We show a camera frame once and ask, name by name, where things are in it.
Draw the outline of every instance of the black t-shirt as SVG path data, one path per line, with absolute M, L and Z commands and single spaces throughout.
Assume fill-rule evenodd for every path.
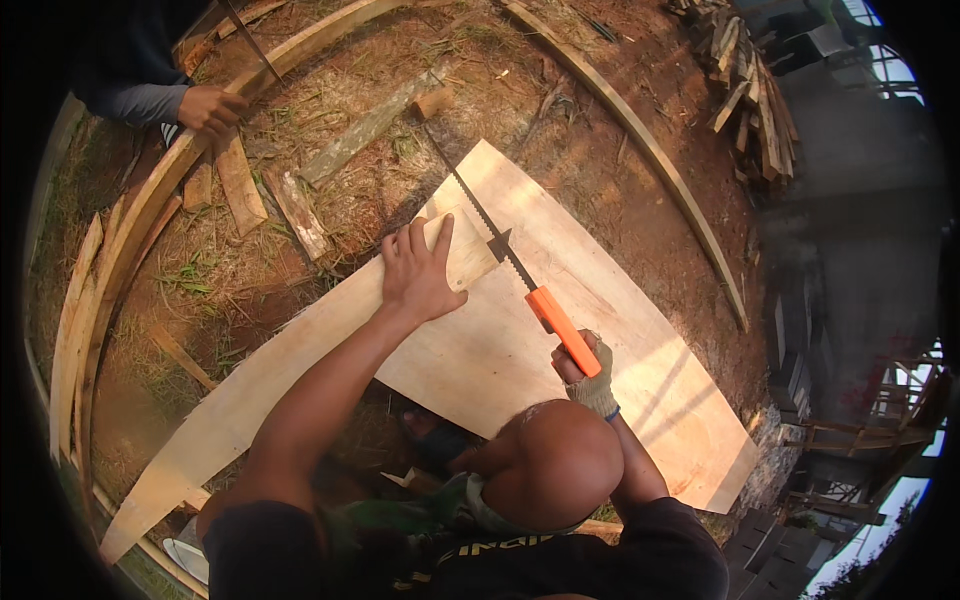
M 626 520 L 616 546 L 579 534 L 451 538 L 394 573 L 377 572 L 378 560 L 368 556 L 353 576 L 355 587 L 334 588 L 330 580 L 343 571 L 324 564 L 314 518 L 279 502 L 256 502 L 228 508 L 210 525 L 210 597 L 726 598 L 727 564 L 690 507 L 661 498 Z

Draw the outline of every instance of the gloved hand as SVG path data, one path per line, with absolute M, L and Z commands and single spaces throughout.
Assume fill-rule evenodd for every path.
M 563 344 L 557 346 L 557 349 L 550 354 L 553 359 L 553 368 L 564 380 L 568 398 L 574 402 L 580 402 L 609 422 L 620 412 L 620 405 L 616 403 L 610 389 L 613 350 L 603 343 L 599 335 L 589 329 L 581 329 L 580 335 L 584 337 L 587 347 L 593 350 L 593 355 L 600 362 L 600 372 L 595 377 L 584 375 Z

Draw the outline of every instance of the man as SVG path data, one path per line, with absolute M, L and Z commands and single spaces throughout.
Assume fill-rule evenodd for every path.
M 311 473 L 377 369 L 421 324 L 467 301 L 446 283 L 452 216 L 432 252 L 424 223 L 383 240 L 382 306 L 280 399 L 233 487 L 201 511 L 211 598 L 725 598 L 723 556 L 693 510 L 669 497 L 619 415 L 612 352 L 587 331 L 602 371 L 584 377 L 557 348 L 553 362 L 573 401 L 532 406 L 495 439 L 452 457 L 467 473 L 420 505 L 445 515 L 442 527 L 390 539 L 389 528 L 361 531 L 354 520 L 344 543 L 344 523 L 315 514 Z M 607 497 L 624 522 L 617 546 L 566 535 Z M 389 518 L 402 504 L 358 504 L 368 503 Z M 410 522 L 395 519 L 400 528 Z
M 174 65 L 177 39 L 204 11 L 203 0 L 131 0 L 105 10 L 74 66 L 72 88 L 87 110 L 137 127 L 159 124 L 169 146 L 179 125 L 224 137 L 247 100 L 194 85 Z

